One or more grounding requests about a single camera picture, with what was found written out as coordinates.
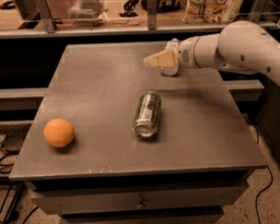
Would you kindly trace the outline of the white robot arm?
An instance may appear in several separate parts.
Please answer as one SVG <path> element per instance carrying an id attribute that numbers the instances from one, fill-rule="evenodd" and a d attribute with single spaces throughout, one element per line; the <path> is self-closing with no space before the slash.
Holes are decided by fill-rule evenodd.
<path id="1" fill-rule="evenodd" d="M 280 42 L 248 20 L 233 22 L 213 35 L 172 39 L 160 53 L 143 60 L 172 76 L 178 70 L 214 68 L 234 73 L 261 73 L 280 87 Z"/>

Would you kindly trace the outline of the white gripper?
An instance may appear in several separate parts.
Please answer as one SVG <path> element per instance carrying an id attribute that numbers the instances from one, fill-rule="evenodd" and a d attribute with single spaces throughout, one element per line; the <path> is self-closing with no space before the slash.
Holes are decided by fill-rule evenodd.
<path id="1" fill-rule="evenodd" d="M 179 46 L 179 63 L 185 69 L 199 68 L 195 59 L 195 47 L 199 37 L 194 36 L 182 41 Z M 165 50 L 145 57 L 143 64 L 148 67 L 164 67 L 172 60 L 173 51 Z"/>

